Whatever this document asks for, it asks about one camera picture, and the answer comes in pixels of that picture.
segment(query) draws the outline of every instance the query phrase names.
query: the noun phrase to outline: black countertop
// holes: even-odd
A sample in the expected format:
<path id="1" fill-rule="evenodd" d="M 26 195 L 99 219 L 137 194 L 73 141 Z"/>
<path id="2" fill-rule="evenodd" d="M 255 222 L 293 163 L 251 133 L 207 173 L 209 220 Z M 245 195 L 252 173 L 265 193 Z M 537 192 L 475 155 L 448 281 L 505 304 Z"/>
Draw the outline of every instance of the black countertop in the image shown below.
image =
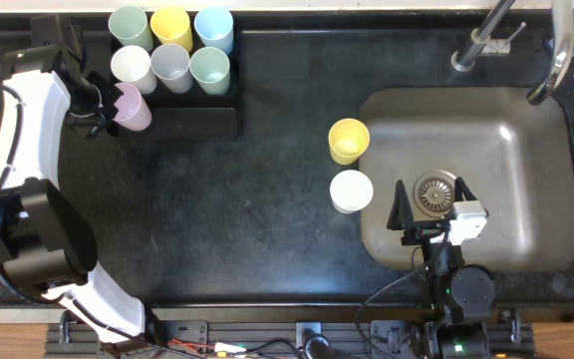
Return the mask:
<path id="1" fill-rule="evenodd" d="M 29 47 L 26 17 L 0 17 L 0 59 Z M 108 76 L 105 15 L 80 18 L 89 68 Z M 403 273 L 369 255 L 358 213 L 332 207 L 329 183 L 348 167 L 329 156 L 329 128 L 384 88 L 537 84 L 550 62 L 541 45 L 550 15 L 513 13 L 498 33 L 525 18 L 510 56 L 461 74 L 449 57 L 481 14 L 237 14 L 241 136 L 90 141 L 64 129 L 61 190 L 94 229 L 102 266 L 153 306 L 358 302 Z M 574 65 L 555 98 L 574 151 Z M 574 266 L 495 274 L 499 305 L 574 304 Z M 386 300 L 429 301 L 418 280 Z M 0 305 L 19 302 L 0 286 Z"/>

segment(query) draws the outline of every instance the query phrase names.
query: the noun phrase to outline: faucet base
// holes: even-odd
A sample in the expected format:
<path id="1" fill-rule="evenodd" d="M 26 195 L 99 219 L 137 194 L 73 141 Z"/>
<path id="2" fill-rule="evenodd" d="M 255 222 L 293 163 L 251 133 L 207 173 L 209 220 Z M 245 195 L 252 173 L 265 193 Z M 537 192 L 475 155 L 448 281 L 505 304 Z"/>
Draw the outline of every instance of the faucet base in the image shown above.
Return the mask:
<path id="1" fill-rule="evenodd" d="M 462 64 L 460 64 L 460 63 L 457 61 L 457 53 L 458 53 L 458 52 L 459 52 L 459 51 L 455 51 L 455 52 L 453 53 L 453 55 L 451 55 L 451 57 L 450 57 L 450 63 L 453 65 L 453 67 L 454 67 L 456 70 L 458 70 L 458 71 L 460 71 L 460 72 L 468 72 L 468 71 L 471 71 L 471 70 L 473 69 L 473 66 L 475 66 L 475 61 L 473 61 L 473 62 L 472 62 L 470 65 L 468 65 L 468 66 L 463 66 Z"/>

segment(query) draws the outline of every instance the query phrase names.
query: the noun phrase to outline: white wall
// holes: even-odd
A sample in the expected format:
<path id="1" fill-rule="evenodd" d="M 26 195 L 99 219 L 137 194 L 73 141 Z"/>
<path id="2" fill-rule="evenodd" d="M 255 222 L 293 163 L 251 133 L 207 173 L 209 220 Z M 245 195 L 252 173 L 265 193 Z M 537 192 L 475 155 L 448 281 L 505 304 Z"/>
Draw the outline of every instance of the white wall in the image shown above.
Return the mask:
<path id="1" fill-rule="evenodd" d="M 95 12 L 122 5 L 152 10 L 180 5 L 194 11 L 207 6 L 232 10 L 409 10 L 487 9 L 497 0 L 0 0 L 0 12 Z M 550 8 L 550 0 L 517 0 L 513 9 Z"/>

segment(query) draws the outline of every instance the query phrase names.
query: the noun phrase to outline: white cup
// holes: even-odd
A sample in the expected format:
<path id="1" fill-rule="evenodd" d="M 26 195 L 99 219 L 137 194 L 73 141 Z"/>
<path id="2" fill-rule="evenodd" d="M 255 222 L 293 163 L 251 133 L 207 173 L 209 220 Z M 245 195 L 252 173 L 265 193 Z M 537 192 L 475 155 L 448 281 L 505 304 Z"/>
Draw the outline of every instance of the white cup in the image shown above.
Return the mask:
<path id="1" fill-rule="evenodd" d="M 148 52 L 154 46 L 147 15 L 137 6 L 124 6 L 115 10 L 110 15 L 108 27 L 124 46 L 141 46 Z"/>
<path id="2" fill-rule="evenodd" d="M 194 18 L 194 29 L 205 46 L 229 54 L 234 48 L 234 19 L 224 8 L 206 8 Z"/>
<path id="3" fill-rule="evenodd" d="M 124 46 L 112 57 L 112 73 L 121 82 L 133 84 L 142 94 L 156 88 L 156 76 L 149 67 L 149 54 L 139 46 Z"/>
<path id="4" fill-rule="evenodd" d="M 374 196 L 374 186 L 367 175 L 355 170 L 346 170 L 332 179 L 329 193 L 334 208 L 340 213 L 349 214 L 369 204 Z"/>
<path id="5" fill-rule="evenodd" d="M 220 49 L 197 50 L 189 60 L 189 71 L 207 94 L 222 95 L 229 89 L 229 58 Z"/>
<path id="6" fill-rule="evenodd" d="M 187 92 L 194 83 L 189 72 L 189 54 L 180 45 L 161 45 L 151 53 L 151 70 L 173 92 Z"/>
<path id="7" fill-rule="evenodd" d="M 124 92 L 115 102 L 115 107 L 119 110 L 114 118 L 115 122 L 128 130 L 145 130 L 151 123 L 151 111 L 139 89 L 128 83 L 118 83 L 115 86 Z"/>

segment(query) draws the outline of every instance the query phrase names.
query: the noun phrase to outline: cup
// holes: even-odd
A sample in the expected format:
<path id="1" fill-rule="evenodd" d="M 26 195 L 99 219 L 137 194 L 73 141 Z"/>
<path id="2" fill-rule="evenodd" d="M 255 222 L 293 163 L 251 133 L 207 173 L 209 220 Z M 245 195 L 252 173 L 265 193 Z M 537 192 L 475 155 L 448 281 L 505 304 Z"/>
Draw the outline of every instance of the cup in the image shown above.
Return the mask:
<path id="1" fill-rule="evenodd" d="M 151 30 L 162 44 L 176 44 L 191 51 L 189 16 L 181 7 L 163 7 L 154 12 L 149 22 Z"/>
<path id="2" fill-rule="evenodd" d="M 356 119 L 343 119 L 329 130 L 331 158 L 339 165 L 352 164 L 369 146 L 369 130 Z"/>
<path id="3" fill-rule="evenodd" d="M 137 6 L 121 7 L 110 15 L 110 32 L 124 46 L 141 46 L 150 52 L 154 46 L 151 31 L 147 25 L 147 15 Z"/>
<path id="4" fill-rule="evenodd" d="M 365 174 L 347 170 L 332 179 L 329 193 L 334 208 L 340 213 L 349 214 L 369 204 L 374 196 L 374 186 Z"/>
<path id="5" fill-rule="evenodd" d="M 207 47 L 229 54 L 234 48 L 234 19 L 224 8 L 206 8 L 194 18 L 194 29 Z"/>
<path id="6" fill-rule="evenodd" d="M 115 102 L 115 122 L 128 130 L 142 131 L 151 123 L 151 112 L 139 89 L 128 83 L 115 84 L 124 93 Z"/>
<path id="7" fill-rule="evenodd" d="M 151 70 L 173 92 L 187 92 L 194 83 L 189 72 L 189 54 L 176 44 L 161 45 L 151 53 Z"/>
<path id="8" fill-rule="evenodd" d="M 189 60 L 189 71 L 207 94 L 222 95 L 229 89 L 229 58 L 222 50 L 197 50 Z"/>
<path id="9" fill-rule="evenodd" d="M 112 57 L 110 68 L 119 81 L 133 84 L 142 94 L 156 88 L 156 76 L 149 67 L 149 54 L 139 46 L 124 46 Z"/>

